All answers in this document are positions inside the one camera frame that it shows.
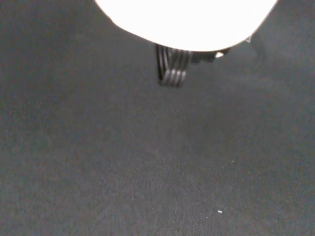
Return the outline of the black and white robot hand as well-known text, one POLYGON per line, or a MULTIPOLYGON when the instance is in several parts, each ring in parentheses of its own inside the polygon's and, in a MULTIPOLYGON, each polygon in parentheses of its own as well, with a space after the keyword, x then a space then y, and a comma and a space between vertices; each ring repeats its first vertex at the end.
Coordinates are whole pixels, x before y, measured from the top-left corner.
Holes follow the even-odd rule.
POLYGON ((213 62, 253 34, 275 0, 98 0, 122 30, 154 43, 158 83, 180 87, 190 63, 213 62))

